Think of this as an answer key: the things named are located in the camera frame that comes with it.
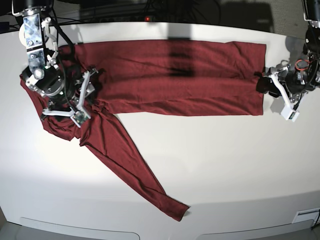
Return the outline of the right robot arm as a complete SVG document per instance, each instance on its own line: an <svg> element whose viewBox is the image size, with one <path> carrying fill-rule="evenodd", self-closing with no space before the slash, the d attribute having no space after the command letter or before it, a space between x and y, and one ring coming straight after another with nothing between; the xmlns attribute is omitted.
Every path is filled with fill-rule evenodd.
<svg viewBox="0 0 320 240"><path fill-rule="evenodd" d="M48 99L41 119L69 118L80 128L91 119L85 100L95 91L91 77L98 70L90 68L82 72L74 43L50 16L53 6L52 0L11 2L12 15L22 18L19 38L28 60L23 80L29 90Z"/></svg>

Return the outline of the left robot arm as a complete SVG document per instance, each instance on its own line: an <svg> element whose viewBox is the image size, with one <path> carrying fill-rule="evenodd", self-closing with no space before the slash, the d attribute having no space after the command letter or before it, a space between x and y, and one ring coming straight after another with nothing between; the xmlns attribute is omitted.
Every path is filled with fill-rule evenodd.
<svg viewBox="0 0 320 240"><path fill-rule="evenodd" d="M256 85L257 92L284 100L280 115L292 122L300 114L298 107L304 95L320 87L320 2L303 0L302 6L303 18L308 23L302 57L269 68Z"/></svg>

